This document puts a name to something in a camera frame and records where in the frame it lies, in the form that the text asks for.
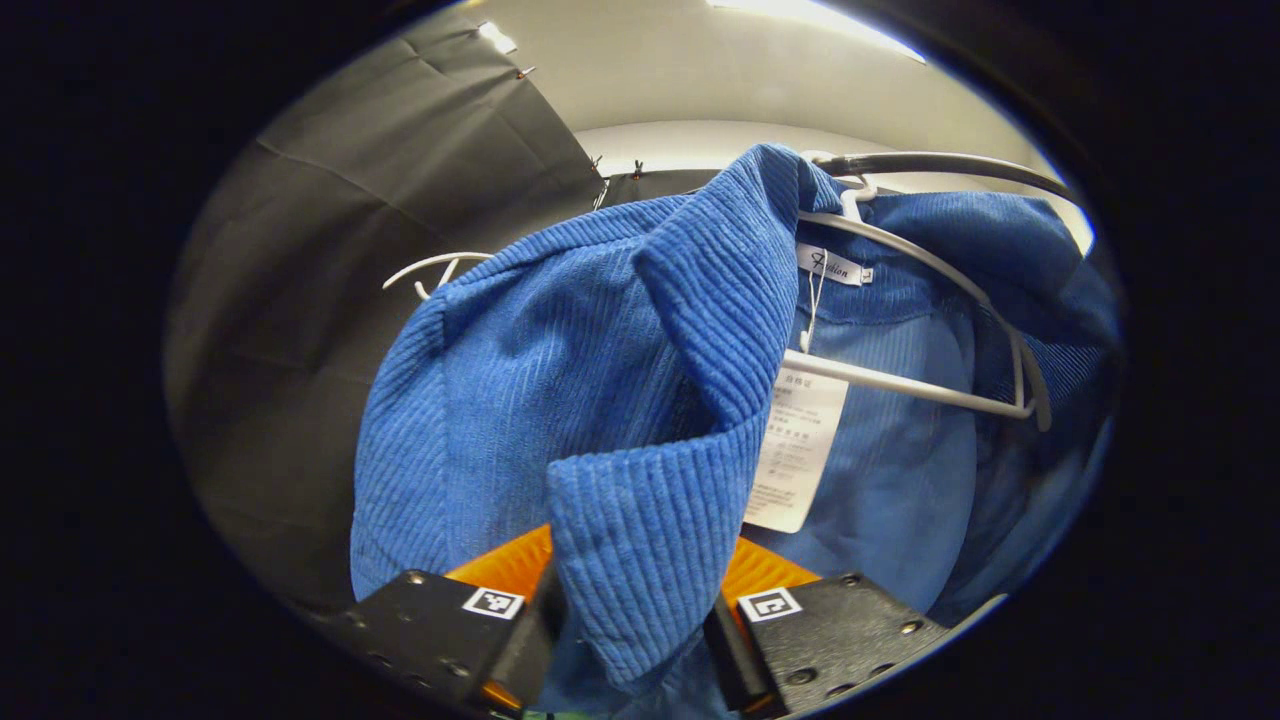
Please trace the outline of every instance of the blue corduroy jacket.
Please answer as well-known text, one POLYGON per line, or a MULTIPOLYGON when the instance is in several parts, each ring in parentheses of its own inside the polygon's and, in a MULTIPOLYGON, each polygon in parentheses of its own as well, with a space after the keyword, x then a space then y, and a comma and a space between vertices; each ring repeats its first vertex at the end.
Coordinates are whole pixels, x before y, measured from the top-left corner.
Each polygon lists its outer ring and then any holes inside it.
POLYGON ((1025 578, 1108 437, 1116 299, 1042 200, 882 196, 867 222, 941 256, 1028 337, 1055 424, 851 387, 805 525, 742 525, 783 350, 809 323, 799 240, 874 270, 826 283, 810 351, 1012 396, 1007 337, 950 281, 797 211, 842 186, 753 147, 692 196, 595 211, 516 242, 410 318, 356 457, 358 598, 543 523, 570 601, 547 710, 716 716, 699 626, 744 533, 858 570, 943 623, 1025 578))

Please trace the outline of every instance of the black curtain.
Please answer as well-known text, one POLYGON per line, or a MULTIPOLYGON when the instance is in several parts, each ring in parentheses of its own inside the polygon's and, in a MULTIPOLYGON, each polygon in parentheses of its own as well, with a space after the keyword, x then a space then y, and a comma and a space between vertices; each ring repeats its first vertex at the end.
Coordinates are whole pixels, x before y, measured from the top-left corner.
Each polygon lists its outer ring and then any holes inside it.
POLYGON ((440 13, 288 108, 209 199, 173 281, 165 395, 193 488, 268 589, 308 609, 355 601, 361 414, 419 304, 415 278, 383 281, 430 255, 497 252, 589 211, 602 187, 474 28, 440 13))
POLYGON ((640 177, 635 173, 609 176, 609 187, 604 191, 600 208, 694 192, 717 173, 719 170, 657 170, 640 173, 640 177))

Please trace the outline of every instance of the orange gripper pad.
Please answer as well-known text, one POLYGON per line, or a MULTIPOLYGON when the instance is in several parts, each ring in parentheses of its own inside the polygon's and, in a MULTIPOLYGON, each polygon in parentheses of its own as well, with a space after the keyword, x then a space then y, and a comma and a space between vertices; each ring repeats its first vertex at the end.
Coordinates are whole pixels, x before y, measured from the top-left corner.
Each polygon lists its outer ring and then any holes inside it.
MULTIPOLYGON (((541 525, 458 566, 445 578, 527 598, 534 596, 538 579, 550 559, 550 525, 541 525)), ((737 598, 745 594, 803 585, 819 579, 822 578, 786 557, 740 537, 721 583, 721 592, 736 615, 737 598)))

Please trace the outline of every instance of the care label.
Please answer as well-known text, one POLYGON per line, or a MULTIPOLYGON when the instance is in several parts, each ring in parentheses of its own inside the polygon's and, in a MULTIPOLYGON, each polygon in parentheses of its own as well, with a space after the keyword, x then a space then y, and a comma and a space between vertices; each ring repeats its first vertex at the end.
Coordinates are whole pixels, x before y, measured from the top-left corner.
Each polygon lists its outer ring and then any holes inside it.
POLYGON ((745 521, 794 533, 804 525, 840 427, 849 383, 782 368, 760 445, 745 521))
POLYGON ((874 273, 870 268, 863 268, 858 263, 845 260, 840 255, 822 247, 815 247, 804 242, 796 243, 796 265, 801 270, 823 273, 827 279, 844 284, 864 286, 872 282, 874 273), (823 254, 826 254, 827 268, 823 270, 823 254))

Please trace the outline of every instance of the black hanger bar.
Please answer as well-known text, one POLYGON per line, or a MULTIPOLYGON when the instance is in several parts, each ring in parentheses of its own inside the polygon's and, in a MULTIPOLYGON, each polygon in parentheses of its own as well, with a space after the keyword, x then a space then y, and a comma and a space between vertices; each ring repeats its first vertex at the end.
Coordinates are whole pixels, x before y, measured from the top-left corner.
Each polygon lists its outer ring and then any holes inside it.
POLYGON ((980 155, 963 155, 959 152, 874 152, 870 155, 841 155, 829 160, 815 160, 814 165, 818 165, 827 174, 835 177, 887 173, 956 173, 1006 179, 1052 192, 1079 205, 1075 193, 1056 179, 1044 177, 1030 168, 980 155))

